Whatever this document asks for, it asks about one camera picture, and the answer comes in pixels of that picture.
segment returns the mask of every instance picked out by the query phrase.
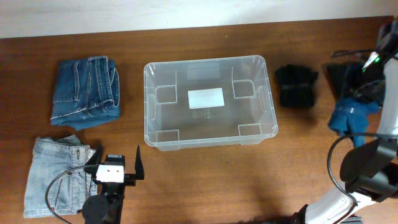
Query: light blue denim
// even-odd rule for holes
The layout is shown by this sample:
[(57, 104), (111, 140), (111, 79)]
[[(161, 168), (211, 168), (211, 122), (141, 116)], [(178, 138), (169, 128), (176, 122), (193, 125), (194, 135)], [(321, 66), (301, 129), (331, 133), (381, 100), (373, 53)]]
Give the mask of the light blue denim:
[[(63, 139), (37, 138), (27, 179), (24, 217), (53, 216), (44, 199), (50, 182), (68, 169), (85, 165), (94, 152), (90, 146), (80, 144), (75, 135)], [(57, 214), (74, 215), (89, 196), (96, 194), (97, 186), (91, 175), (83, 169), (75, 170), (53, 184), (49, 202)]]
[(60, 64), (53, 96), (52, 125), (80, 130), (119, 116), (119, 74), (114, 60), (98, 56)]

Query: cable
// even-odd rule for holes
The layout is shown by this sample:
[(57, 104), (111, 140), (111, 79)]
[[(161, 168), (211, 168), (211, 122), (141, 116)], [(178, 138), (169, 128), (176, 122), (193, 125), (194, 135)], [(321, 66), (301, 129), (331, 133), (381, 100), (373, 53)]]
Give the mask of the cable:
[(357, 53), (370, 53), (370, 52), (377, 52), (379, 55), (385, 55), (388, 57), (391, 57), (395, 60), (398, 60), (398, 57), (394, 54), (391, 54), (389, 52), (383, 51), (383, 50), (378, 50), (378, 49), (366, 49), (366, 50), (338, 50), (334, 52), (331, 55), (331, 58), (335, 57), (341, 57), (341, 56), (346, 56), (346, 55), (352, 55), (352, 54), (357, 54)]
[(57, 218), (59, 218), (61, 221), (63, 221), (64, 223), (67, 224), (72, 224), (68, 221), (66, 221), (64, 218), (62, 218), (61, 216), (59, 216), (57, 213), (55, 213), (55, 211), (51, 208), (50, 203), (49, 203), (49, 192), (50, 192), (50, 188), (51, 186), (55, 183), (55, 181), (57, 181), (59, 178), (61, 178), (62, 176), (64, 176), (65, 174), (77, 170), (77, 169), (82, 169), (82, 168), (86, 168), (86, 167), (95, 167), (95, 165), (83, 165), (83, 166), (78, 166), (72, 169), (68, 169), (65, 172), (62, 172), (60, 175), (58, 175), (56, 178), (54, 178), (51, 183), (49, 184), (49, 186), (47, 187), (47, 190), (45, 191), (45, 203), (47, 204), (47, 208), (49, 208), (50, 212)]
[(333, 150), (335, 149), (337, 144), (340, 143), (342, 140), (344, 140), (346, 138), (354, 137), (354, 136), (367, 136), (367, 137), (377, 137), (377, 138), (385, 138), (385, 139), (398, 138), (398, 135), (391, 135), (391, 134), (352, 133), (352, 134), (346, 134), (346, 135), (338, 138), (330, 146), (329, 153), (328, 153), (328, 159), (326, 161), (329, 177), (330, 177), (331, 181), (333, 182), (333, 184), (336, 186), (336, 188), (339, 191), (341, 191), (341, 193), (345, 194), (347, 197), (349, 197), (353, 200), (353, 204), (352, 204), (351, 208), (348, 210), (348, 212), (346, 214), (344, 214), (341, 218), (339, 218), (336, 222), (334, 222), (334, 224), (337, 224), (337, 223), (345, 220), (351, 214), (351, 212), (355, 209), (355, 207), (358, 206), (358, 201), (356, 200), (356, 198), (354, 196), (352, 196), (350, 193), (348, 193), (344, 188), (342, 188), (340, 186), (340, 184), (338, 184), (338, 182), (335, 179), (335, 176), (333, 175), (333, 173), (331, 171), (331, 156), (333, 154)]

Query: black folded cloth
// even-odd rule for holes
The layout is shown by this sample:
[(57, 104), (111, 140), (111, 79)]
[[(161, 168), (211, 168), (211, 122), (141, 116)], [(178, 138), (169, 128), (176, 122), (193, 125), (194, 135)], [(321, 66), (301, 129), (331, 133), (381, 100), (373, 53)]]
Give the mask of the black folded cloth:
[(275, 72), (280, 86), (280, 105), (289, 108), (311, 108), (315, 104), (313, 85), (318, 72), (299, 65), (286, 65)]

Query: clear plastic container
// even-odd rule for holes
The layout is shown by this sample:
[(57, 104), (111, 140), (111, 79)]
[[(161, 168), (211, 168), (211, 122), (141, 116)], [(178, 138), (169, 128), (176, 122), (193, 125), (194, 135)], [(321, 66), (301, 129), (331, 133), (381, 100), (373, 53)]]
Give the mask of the clear plastic container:
[(278, 132), (258, 55), (148, 63), (144, 104), (145, 142), (161, 151), (259, 144)]

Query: dark blue denim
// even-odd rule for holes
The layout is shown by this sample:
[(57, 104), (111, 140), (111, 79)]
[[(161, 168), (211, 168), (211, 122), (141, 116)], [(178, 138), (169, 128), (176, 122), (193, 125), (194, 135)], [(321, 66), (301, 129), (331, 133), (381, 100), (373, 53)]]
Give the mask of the dark blue denim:
[(90, 128), (118, 119), (119, 75), (107, 56), (60, 64), (51, 124)]

